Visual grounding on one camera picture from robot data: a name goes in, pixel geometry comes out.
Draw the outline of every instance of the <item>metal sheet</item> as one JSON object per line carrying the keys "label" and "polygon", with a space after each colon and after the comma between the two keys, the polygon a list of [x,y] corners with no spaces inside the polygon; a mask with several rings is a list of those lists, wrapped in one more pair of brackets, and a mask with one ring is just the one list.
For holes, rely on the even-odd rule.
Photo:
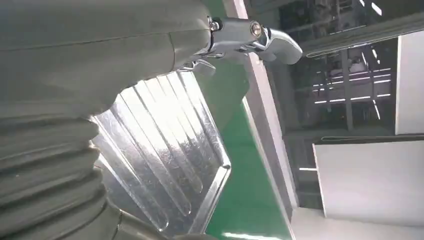
{"label": "metal sheet", "polygon": [[203,233],[231,165],[195,76],[140,81],[93,120],[110,200],[166,236]]}

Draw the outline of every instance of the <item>fluorescent light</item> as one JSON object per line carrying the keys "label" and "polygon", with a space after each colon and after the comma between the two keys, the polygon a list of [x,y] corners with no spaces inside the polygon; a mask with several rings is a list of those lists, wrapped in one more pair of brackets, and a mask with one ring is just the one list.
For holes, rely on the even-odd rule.
{"label": "fluorescent light", "polygon": [[224,232],[222,235],[227,238],[244,239],[244,240],[281,240],[280,238],[273,237],[273,236],[258,236],[258,235],[237,234],[237,233],[230,233],[230,232]]}
{"label": "fluorescent light", "polygon": [[359,100],[359,99],[370,99],[371,96],[360,96],[360,97],[353,97],[350,100]]}
{"label": "fluorescent light", "polygon": [[384,68],[384,69],[380,69],[380,70],[374,70],[373,72],[381,72],[381,71],[388,71],[388,70],[392,70],[391,68]]}
{"label": "fluorescent light", "polygon": [[380,80],[380,81],[375,81],[374,83],[375,84],[381,84],[381,83],[388,83],[390,81],[391,81],[390,79],[389,80]]}
{"label": "fluorescent light", "polygon": [[365,66],[368,66],[368,62],[367,60],[365,60],[365,56],[363,52],[362,52],[362,59],[363,59],[363,62],[365,63]]}
{"label": "fluorescent light", "polygon": [[316,168],[308,168],[308,167],[300,167],[299,168],[300,171],[316,171]]}
{"label": "fluorescent light", "polygon": [[378,76],[375,76],[374,78],[382,78],[382,77],[388,77],[388,76],[391,76],[391,74],[378,75]]}
{"label": "fluorescent light", "polygon": [[346,101],[346,99],[344,99],[344,98],[341,98],[341,99],[333,99],[333,100],[330,100],[330,103],[334,103],[334,102],[343,102],[343,101]]}
{"label": "fluorescent light", "polygon": [[377,118],[378,118],[378,120],[380,120],[381,119],[380,118],[380,112],[379,112],[379,108],[377,107],[376,101],[372,100],[372,102],[374,103],[374,108],[375,108],[375,111],[377,112]]}
{"label": "fluorescent light", "polygon": [[371,7],[372,9],[374,9],[374,11],[378,14],[378,15],[383,15],[383,11],[381,8],[379,8],[379,6],[377,6],[374,2],[371,3]]}
{"label": "fluorescent light", "polygon": [[[334,87],[330,87],[330,88],[328,88],[329,90],[331,90],[331,89],[333,89]],[[324,91],[325,90],[325,88],[320,88],[319,89],[320,91]],[[318,92],[318,89],[315,89],[315,90],[313,90],[312,92]]]}
{"label": "fluorescent light", "polygon": [[354,78],[354,79],[350,79],[349,81],[358,81],[358,80],[365,80],[365,79],[370,79],[370,77],[366,76],[366,77]]}

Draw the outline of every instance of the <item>ceiling light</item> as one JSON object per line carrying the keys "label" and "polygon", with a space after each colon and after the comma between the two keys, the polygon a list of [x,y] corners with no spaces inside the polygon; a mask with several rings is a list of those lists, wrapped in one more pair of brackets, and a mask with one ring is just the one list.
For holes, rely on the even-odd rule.
{"label": "ceiling light", "polygon": [[380,81],[375,81],[374,83],[375,84],[381,84],[381,83],[388,83],[390,81],[391,81],[390,79],[389,80],[380,80]]}
{"label": "ceiling light", "polygon": [[359,99],[370,99],[371,96],[360,96],[360,97],[353,97],[350,100],[359,100]]}
{"label": "ceiling light", "polygon": [[300,171],[316,171],[316,168],[308,168],[308,167],[300,167],[299,168]]}
{"label": "ceiling light", "polygon": [[378,120],[380,120],[380,112],[379,112],[379,108],[377,107],[376,101],[372,100],[372,102],[374,103],[374,108],[375,108],[375,111],[377,112],[377,118]]}
{"label": "ceiling light", "polygon": [[367,60],[365,60],[364,53],[362,53],[362,59],[363,59],[363,62],[365,63],[365,66],[368,66],[368,62],[367,62]]}
{"label": "ceiling light", "polygon": [[384,69],[380,69],[380,70],[374,70],[373,72],[381,72],[381,71],[387,71],[387,70],[392,70],[391,68],[384,68]]}
{"label": "ceiling light", "polygon": [[343,101],[346,101],[346,99],[344,99],[344,98],[341,98],[341,99],[333,99],[333,100],[330,100],[330,103],[334,103],[334,102],[343,102]]}
{"label": "ceiling light", "polygon": [[371,3],[371,7],[372,9],[374,9],[374,11],[378,14],[378,15],[383,15],[383,11],[381,8],[379,8],[379,6],[377,6],[374,2]]}

